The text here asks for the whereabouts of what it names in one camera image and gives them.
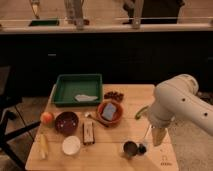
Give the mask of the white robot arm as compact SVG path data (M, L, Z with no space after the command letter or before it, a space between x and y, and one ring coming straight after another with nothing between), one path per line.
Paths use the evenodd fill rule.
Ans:
M175 115L183 115L213 136L213 105L196 96L199 85L188 74L180 74L154 88L154 102L147 110L153 145L159 146Z

